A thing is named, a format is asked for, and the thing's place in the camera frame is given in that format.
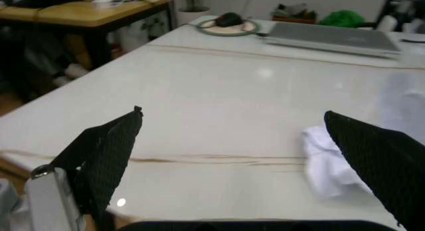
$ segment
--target laptop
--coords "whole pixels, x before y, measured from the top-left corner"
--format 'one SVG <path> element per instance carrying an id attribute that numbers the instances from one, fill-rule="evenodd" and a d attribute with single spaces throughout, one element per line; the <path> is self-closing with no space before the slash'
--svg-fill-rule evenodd
<path id="1" fill-rule="evenodd" d="M 278 22 L 267 43 L 295 47 L 399 58 L 401 50 L 381 31 Z"/>

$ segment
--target desk leg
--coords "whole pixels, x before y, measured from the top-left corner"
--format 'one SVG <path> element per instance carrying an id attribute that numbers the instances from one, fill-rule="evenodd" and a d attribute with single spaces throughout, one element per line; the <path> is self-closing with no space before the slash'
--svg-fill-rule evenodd
<path id="1" fill-rule="evenodd" d="M 168 28 L 171 31 L 177 27 L 174 0 L 171 0 L 167 3 L 167 17 L 168 17 Z"/>
<path id="2" fill-rule="evenodd" d="M 107 42 L 105 33 L 85 34 L 84 43 L 90 55 L 93 69 L 111 61 L 110 46 Z"/>

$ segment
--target green bag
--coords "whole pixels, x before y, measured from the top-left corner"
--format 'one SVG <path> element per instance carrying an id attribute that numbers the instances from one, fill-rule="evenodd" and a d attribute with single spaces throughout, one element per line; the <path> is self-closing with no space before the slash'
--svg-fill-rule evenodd
<path id="1" fill-rule="evenodd" d="M 364 17 L 351 10 L 340 10 L 333 12 L 322 19 L 320 25 L 355 28 L 363 24 Z"/>

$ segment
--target white cloth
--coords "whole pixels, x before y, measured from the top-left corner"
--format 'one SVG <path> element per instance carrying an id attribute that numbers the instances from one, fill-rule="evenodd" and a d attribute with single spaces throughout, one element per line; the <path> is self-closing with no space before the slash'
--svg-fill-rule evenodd
<path id="1" fill-rule="evenodd" d="M 313 126 L 303 132 L 307 156 L 305 172 L 312 188 L 322 197 L 342 195 L 351 184 L 372 191 L 350 167 L 324 126 Z"/>

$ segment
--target potted plant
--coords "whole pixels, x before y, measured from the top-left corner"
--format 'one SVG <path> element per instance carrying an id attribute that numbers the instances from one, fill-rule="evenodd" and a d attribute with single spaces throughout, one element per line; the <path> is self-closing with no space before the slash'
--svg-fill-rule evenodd
<path id="1" fill-rule="evenodd" d="M 208 15 L 210 8 L 202 6 L 202 0 L 185 0 L 186 7 L 180 8 L 178 11 L 179 25 L 189 23 L 201 16 Z"/>

